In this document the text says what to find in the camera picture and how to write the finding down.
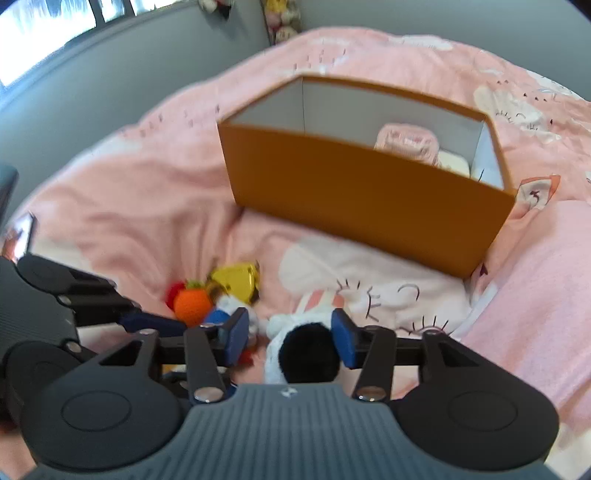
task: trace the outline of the window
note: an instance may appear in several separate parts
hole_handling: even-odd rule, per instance
[[[92,28],[179,0],[17,0],[0,14],[0,92]]]

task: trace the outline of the gray wall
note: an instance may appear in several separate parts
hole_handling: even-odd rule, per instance
[[[239,0],[228,22],[177,4],[56,55],[0,100],[0,163],[21,176],[8,213],[81,150],[268,46],[258,0]]]
[[[591,100],[591,23],[567,0],[299,0],[307,28],[434,34],[489,50]]]

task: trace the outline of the black device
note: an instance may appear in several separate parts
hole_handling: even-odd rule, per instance
[[[18,173],[16,169],[0,164],[0,227],[8,210],[8,202],[10,202],[17,180]]]
[[[140,329],[97,355],[77,327],[128,325],[139,305],[105,278],[7,257],[1,405],[38,462],[27,479],[557,479],[543,464],[558,432],[550,401],[440,331],[398,338],[336,309],[339,356],[361,370],[353,398],[335,384],[234,391],[218,367],[246,345],[246,309],[181,337]],[[420,383],[391,400],[396,365],[418,365]]]

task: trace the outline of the black pom-pom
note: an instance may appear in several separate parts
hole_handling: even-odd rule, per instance
[[[321,323],[308,323],[287,334],[279,366],[288,383],[332,382],[340,368],[332,333]]]

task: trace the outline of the phone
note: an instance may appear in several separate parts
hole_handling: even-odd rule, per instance
[[[31,248],[37,219],[31,212],[7,224],[0,235],[0,257],[17,263]]]

